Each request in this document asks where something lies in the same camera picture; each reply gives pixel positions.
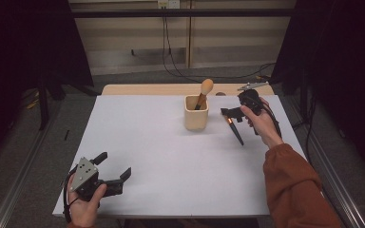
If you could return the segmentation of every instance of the brown jacket sleeve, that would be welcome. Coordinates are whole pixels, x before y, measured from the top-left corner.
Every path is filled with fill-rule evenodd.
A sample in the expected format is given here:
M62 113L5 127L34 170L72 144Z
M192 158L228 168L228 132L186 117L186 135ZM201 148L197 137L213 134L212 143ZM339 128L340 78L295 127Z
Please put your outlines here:
M70 222L67 224L67 228L95 228L95 226L81 227L81 226L77 226L77 225L73 224L73 222Z
M320 193L318 174L300 154L289 144L281 144L265 157L267 203L277 228L340 227L336 213Z

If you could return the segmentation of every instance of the cable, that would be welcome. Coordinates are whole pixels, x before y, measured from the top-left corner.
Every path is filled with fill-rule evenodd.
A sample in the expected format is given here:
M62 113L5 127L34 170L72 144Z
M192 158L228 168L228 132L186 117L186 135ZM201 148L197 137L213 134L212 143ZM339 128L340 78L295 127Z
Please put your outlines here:
M64 191L63 191L63 200L64 200L64 215L65 215L65 219L67 220L67 223L71 223L72 222L72 217L70 216L70 205L75 201L73 201L71 204L67 204L67 184L69 183L69 179L70 176L72 176L72 174L76 173L76 168L78 166L76 165L72 170L70 170L70 172L67 174L67 177L65 178L65 183L64 183Z
M171 57L171 61L173 63L173 66L174 68L177 70L177 72L179 73L178 75L177 74L174 74L173 72L170 72L170 70L166 67L165 65L165 59L164 59L164 52L165 52L165 46L164 46L164 43L165 43L165 38L167 38L167 43L168 43L168 50L169 50L169 53L170 53L170 57ZM163 65L164 65L164 68L165 70L175 76L175 77L183 77L187 80L190 80L190 81L193 81L193 82L197 82L197 83L200 83L200 81L197 81L197 80L194 80L194 79L191 79L191 78L213 78L213 79L239 79L239 78L246 78L246 77L250 77L250 76L254 76L254 75L257 75L257 74L261 74L261 72L270 67L270 66L273 66L275 63L268 63L268 64L264 64L264 65L261 65L259 67L259 70L253 72L253 73L250 73L250 74L246 74L246 75L241 75L241 76L207 76L207 75L183 75L178 69L177 69L177 66L174 62L174 58L173 58L173 53L171 52L171 46L170 46L170 39L169 39L169 36L168 36L168 24L167 24L167 18L164 17L163 18Z
M165 34L166 34L166 36L167 36L167 42L168 42L168 48L169 48L169 52L170 52L170 56L171 56L171 59L172 59L172 61L173 61L173 65L174 65L174 67L176 68L176 70L177 70L177 67L175 66L175 64L174 64L174 59L173 59L173 55L172 55L172 53L171 53L171 47L170 47L170 41L169 41L169 39L168 39L168 25L167 25L167 19L166 19L166 17L164 17L163 18L163 66L164 66L164 69L169 73L169 74L171 74L171 75L173 75L173 76L175 76L175 77L179 77L179 78L185 78L185 79L187 79L187 80L190 80L190 81L193 81L193 82L196 82L196 83L200 83L199 81L197 81L197 80L194 80L194 79L190 79L190 78L188 78L188 77L186 77L186 76L183 76L178 70L177 70L177 72L179 72L179 74L180 75L176 75L176 74L174 74L174 73L172 73L170 70L168 70L168 68L167 68L167 66L165 65L165 59L164 59L164 52L165 52L165 46L164 46L164 43L165 43Z
M308 131L307 131L307 137L306 137L306 144L305 144L305 149L306 149L306 153L305 153L305 156L307 158L307 161L310 163L310 165L314 168L314 165L313 165L313 162L311 160L311 157L310 157L310 151L309 151L309 141L310 141L310 135L311 135L311 130L313 128L313 118L314 118L314 114L316 113L316 107L317 107L317 96L315 93L313 93L312 95L312 98L311 98L311 104L310 104L310 108L308 110L308 113L307 113L307 119L309 121L309 128L308 128ZM327 200L329 202L331 202L332 204L332 207L334 208L334 210L336 211L336 214L338 215L339 219L342 221L342 224L345 225L345 227L348 227L347 226L347 223L345 222L345 219L343 218L343 216L339 213L338 209L334 206L333 204L333 200L331 199L330 195L328 194L325 186L322 184L322 189L321 189L324 197L327 198Z

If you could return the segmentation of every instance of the cup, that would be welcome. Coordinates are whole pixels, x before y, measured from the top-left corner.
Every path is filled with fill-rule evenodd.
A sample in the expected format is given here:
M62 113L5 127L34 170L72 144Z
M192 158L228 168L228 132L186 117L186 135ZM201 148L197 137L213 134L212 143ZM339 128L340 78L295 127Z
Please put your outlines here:
M200 110L195 110L199 97L199 95L190 95L184 99L184 125L188 130L203 130L206 128L209 105L205 101Z

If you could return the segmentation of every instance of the human hand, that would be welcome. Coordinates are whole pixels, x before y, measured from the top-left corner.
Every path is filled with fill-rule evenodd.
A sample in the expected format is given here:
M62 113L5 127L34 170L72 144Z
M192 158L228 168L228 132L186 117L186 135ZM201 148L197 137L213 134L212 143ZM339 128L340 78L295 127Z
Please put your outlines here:
M259 98L264 103L265 108L269 109L268 102L261 97ZM245 105L242 105L240 109L242 113L244 113L245 119L248 120L248 124L256 129L262 138L263 143L265 143L269 148L283 143L282 138L275 129L274 122L265 110L262 110L259 116L257 116Z
M67 184L67 200L70 205L70 213L72 216L72 222L74 225L80 227L93 226L97 218L97 208L99 207L100 199L106 192L106 184L101 184L94 192L90 201L83 201L78 199L76 192L70 192L70 186L73 182L73 174Z

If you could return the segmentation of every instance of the white table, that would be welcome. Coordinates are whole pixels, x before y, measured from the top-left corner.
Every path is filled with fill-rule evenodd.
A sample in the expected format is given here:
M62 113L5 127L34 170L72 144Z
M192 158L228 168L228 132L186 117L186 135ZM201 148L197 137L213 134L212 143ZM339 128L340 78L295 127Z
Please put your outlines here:
M263 97L279 121L284 141L304 157L279 97ZM98 165L99 179L105 181L118 179L132 167L124 193L102 199L100 216L238 218L269 214L262 172L267 147L245 120L236 123L244 140L241 146L222 117L221 107L240 104L236 96L208 96L208 103L207 127L193 132L183 126L181 95L97 98L74 163L108 152L108 159ZM61 195L53 214L62 216L62 212Z

